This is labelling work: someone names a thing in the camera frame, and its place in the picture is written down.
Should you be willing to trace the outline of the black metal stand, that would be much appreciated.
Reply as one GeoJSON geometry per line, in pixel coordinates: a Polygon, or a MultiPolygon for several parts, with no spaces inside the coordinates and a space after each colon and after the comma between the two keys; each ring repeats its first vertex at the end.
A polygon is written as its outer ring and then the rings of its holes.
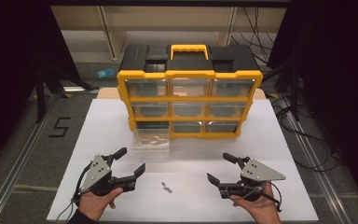
{"type": "Polygon", "coordinates": [[[87,91],[98,90],[99,87],[92,86],[84,82],[80,77],[76,77],[70,73],[65,72],[59,67],[43,64],[40,65],[35,73],[35,90],[37,99],[37,120],[39,123],[46,114],[45,91],[44,87],[47,86],[51,93],[61,94],[64,88],[60,82],[61,79],[69,80],[87,91]]]}
{"type": "Polygon", "coordinates": [[[299,76],[296,70],[296,64],[292,60],[286,60],[281,65],[273,68],[267,72],[263,81],[267,81],[272,77],[278,76],[275,82],[274,89],[277,92],[284,92],[290,89],[290,109],[296,121],[299,121],[298,116],[298,91],[299,91],[299,76]]]}

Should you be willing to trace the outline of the pale small parts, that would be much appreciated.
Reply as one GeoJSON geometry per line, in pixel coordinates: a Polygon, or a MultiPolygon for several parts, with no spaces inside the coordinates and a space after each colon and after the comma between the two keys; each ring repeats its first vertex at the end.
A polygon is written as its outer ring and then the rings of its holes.
{"type": "Polygon", "coordinates": [[[153,136],[151,138],[142,139],[141,144],[144,146],[163,146],[167,144],[168,140],[164,138],[159,138],[158,136],[153,136]]]}

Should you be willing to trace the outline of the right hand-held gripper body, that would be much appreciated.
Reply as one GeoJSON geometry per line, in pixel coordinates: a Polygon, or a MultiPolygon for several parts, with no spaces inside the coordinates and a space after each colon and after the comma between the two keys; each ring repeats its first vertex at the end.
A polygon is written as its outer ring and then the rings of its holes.
{"type": "Polygon", "coordinates": [[[245,164],[239,165],[241,168],[240,180],[236,183],[228,183],[227,187],[219,189],[223,199],[228,199],[231,195],[237,195],[245,200],[257,200],[262,196],[262,190],[267,182],[286,179],[284,174],[260,161],[249,157],[242,159],[245,164]]]}

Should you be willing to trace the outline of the clear plastic drawer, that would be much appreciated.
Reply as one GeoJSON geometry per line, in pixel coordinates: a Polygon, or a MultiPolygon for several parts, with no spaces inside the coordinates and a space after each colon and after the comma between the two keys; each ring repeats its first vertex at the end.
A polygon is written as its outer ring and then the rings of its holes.
{"type": "Polygon", "coordinates": [[[136,129],[133,133],[132,148],[134,151],[169,151],[170,150],[170,131],[168,129],[136,129]],[[158,136],[168,140],[163,146],[144,146],[142,139],[158,136]]]}

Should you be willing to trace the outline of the grid of clear cabinet drawers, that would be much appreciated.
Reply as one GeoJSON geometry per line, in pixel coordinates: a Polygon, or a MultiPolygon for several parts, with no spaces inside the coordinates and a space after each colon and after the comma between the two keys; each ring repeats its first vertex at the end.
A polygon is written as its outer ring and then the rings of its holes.
{"type": "Polygon", "coordinates": [[[129,119],[136,129],[186,134],[238,134],[252,105],[255,80],[127,79],[129,119]]]}

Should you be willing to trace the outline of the person's left hand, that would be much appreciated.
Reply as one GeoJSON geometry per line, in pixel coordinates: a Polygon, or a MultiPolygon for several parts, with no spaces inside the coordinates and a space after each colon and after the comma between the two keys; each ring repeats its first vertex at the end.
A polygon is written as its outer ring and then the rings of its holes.
{"type": "Polygon", "coordinates": [[[92,192],[83,194],[80,197],[78,210],[93,221],[98,221],[107,206],[116,208],[115,199],[123,193],[123,188],[111,190],[104,196],[94,195],[92,192]]]}

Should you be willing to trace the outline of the aluminium floor rail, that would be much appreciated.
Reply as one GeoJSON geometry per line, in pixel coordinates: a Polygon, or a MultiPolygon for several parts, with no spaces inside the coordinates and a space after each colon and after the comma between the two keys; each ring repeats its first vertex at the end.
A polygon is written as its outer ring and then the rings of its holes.
{"type": "Polygon", "coordinates": [[[52,94],[50,96],[47,111],[43,112],[42,116],[37,118],[37,123],[34,125],[32,132],[30,133],[26,143],[21,149],[20,154],[18,155],[16,160],[14,160],[14,163],[11,166],[11,169],[8,172],[4,182],[0,185],[0,214],[2,213],[11,192],[15,188],[15,185],[18,182],[24,167],[30,159],[37,144],[37,141],[41,136],[41,133],[45,129],[51,111],[53,110],[60,98],[61,96],[59,94],[52,94]]]}
{"type": "Polygon", "coordinates": [[[321,161],[313,146],[310,143],[310,138],[306,136],[303,127],[299,121],[296,121],[291,111],[286,113],[288,125],[285,130],[296,135],[297,142],[308,162],[307,165],[298,163],[299,166],[311,170],[315,174],[316,181],[323,193],[324,198],[337,222],[337,224],[352,224],[351,218],[344,207],[343,202],[338,197],[338,194],[327,176],[327,170],[324,168],[324,162],[321,161]]]}

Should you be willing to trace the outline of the yellow black organizer cabinet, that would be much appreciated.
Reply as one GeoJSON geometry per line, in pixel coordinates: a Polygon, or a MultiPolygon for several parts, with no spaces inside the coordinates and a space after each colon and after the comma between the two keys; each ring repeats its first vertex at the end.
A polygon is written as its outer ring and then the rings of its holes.
{"type": "MultiPolygon", "coordinates": [[[[234,45],[210,47],[208,45],[169,45],[162,52],[155,52],[148,45],[129,45],[117,74],[117,89],[120,99],[127,107],[129,103],[125,81],[127,79],[160,78],[219,78],[255,80],[255,91],[263,80],[254,56],[249,47],[234,45]]],[[[223,135],[194,136],[186,134],[178,137],[198,137],[204,139],[236,138],[241,131],[227,137],[223,135]]]]}

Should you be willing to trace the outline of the small blue object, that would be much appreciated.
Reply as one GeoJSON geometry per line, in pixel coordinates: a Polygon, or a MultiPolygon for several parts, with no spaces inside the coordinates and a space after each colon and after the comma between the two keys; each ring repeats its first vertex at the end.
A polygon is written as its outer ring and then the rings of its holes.
{"type": "Polygon", "coordinates": [[[111,77],[115,74],[114,70],[112,68],[109,69],[104,69],[101,71],[97,72],[97,75],[99,78],[104,78],[104,77],[111,77]]]}

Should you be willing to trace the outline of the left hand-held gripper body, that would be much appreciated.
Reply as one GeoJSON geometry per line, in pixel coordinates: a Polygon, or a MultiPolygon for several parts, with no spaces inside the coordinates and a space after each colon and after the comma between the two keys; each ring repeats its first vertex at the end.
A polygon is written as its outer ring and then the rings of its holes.
{"type": "Polygon", "coordinates": [[[96,155],[89,165],[83,185],[78,189],[78,194],[92,192],[97,196],[105,196],[113,189],[122,188],[124,192],[135,190],[136,176],[125,177],[112,176],[111,165],[114,160],[120,159],[117,155],[96,155]]]}

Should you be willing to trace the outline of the white shelf unit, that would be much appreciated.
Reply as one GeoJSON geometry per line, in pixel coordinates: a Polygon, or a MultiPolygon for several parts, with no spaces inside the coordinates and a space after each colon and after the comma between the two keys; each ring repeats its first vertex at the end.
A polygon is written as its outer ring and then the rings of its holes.
{"type": "Polygon", "coordinates": [[[77,62],[119,61],[129,44],[226,46],[271,52],[285,10],[266,7],[53,6],[77,62]]]}

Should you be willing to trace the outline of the person's left dark sleeve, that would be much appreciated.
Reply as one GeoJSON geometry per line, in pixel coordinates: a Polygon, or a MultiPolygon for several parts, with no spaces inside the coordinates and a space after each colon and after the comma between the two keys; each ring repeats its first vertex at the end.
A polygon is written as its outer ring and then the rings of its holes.
{"type": "Polygon", "coordinates": [[[67,221],[67,224],[99,224],[97,221],[87,217],[77,209],[74,215],[67,221]]]}

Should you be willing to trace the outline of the person's right hand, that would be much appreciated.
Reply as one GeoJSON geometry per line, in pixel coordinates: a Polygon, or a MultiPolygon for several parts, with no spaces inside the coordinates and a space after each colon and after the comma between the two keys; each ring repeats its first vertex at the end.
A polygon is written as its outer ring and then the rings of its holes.
{"type": "Polygon", "coordinates": [[[245,209],[257,224],[282,224],[275,202],[261,196],[254,202],[249,202],[237,195],[231,195],[234,206],[245,209]]]}

